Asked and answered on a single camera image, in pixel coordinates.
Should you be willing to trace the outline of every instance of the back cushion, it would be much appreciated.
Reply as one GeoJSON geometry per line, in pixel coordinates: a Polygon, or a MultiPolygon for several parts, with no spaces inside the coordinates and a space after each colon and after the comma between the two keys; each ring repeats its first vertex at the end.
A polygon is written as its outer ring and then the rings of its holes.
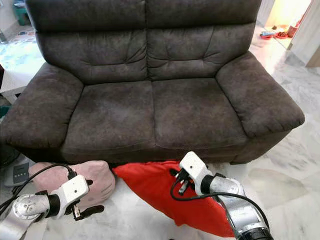
{"type": "Polygon", "coordinates": [[[147,77],[145,2],[27,0],[44,59],[85,84],[147,77]]]}
{"type": "Polygon", "coordinates": [[[214,77],[248,51],[261,0],[147,0],[151,80],[214,77]]]}

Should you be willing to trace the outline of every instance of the red cushion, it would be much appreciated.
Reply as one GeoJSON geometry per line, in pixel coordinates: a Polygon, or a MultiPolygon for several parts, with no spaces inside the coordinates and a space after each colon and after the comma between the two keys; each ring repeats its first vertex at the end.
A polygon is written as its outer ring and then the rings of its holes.
{"type": "MultiPolygon", "coordinates": [[[[221,237],[234,237],[225,210],[212,198],[176,201],[171,197],[170,188],[176,178],[170,174],[169,169],[179,171],[179,162],[128,163],[114,168],[113,171],[140,198],[173,219],[177,226],[187,224],[221,237]]],[[[180,196],[180,186],[178,184],[175,188],[176,196],[180,196]]],[[[196,196],[196,193],[189,187],[183,198],[193,196],[196,196]]]]}

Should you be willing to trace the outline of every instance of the pink cushion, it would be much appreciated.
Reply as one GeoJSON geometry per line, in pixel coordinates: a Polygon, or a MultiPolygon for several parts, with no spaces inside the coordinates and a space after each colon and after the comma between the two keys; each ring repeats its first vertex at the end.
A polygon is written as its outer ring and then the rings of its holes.
{"type": "MultiPolygon", "coordinates": [[[[52,165],[49,162],[38,162],[29,168],[30,176],[39,170],[52,165]]],[[[89,193],[85,195],[78,204],[81,211],[88,207],[99,205],[104,202],[115,189],[115,177],[105,161],[87,161],[77,165],[70,166],[77,174],[81,174],[87,180],[92,180],[93,184],[89,186],[89,193]]],[[[47,190],[50,194],[58,189],[63,183],[68,181],[68,171],[63,166],[50,168],[33,179],[37,191],[47,190]]]]}

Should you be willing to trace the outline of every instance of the seat cushion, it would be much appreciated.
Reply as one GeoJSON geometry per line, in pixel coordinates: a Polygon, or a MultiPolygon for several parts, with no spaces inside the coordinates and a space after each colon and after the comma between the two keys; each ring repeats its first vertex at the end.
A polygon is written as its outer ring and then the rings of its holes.
{"type": "Polygon", "coordinates": [[[200,150],[242,145],[246,134],[214,78],[152,82],[156,145],[200,150]]]}
{"type": "Polygon", "coordinates": [[[154,147],[150,81],[88,85],[69,123],[63,153],[117,154],[154,147]]]}

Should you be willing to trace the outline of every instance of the sofa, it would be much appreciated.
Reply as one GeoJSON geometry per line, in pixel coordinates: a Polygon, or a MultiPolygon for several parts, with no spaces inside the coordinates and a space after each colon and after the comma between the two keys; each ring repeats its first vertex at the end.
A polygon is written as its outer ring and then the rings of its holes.
{"type": "Polygon", "coordinates": [[[249,46],[261,0],[26,0],[46,60],[1,124],[35,162],[257,159],[305,117],[249,46]]]}

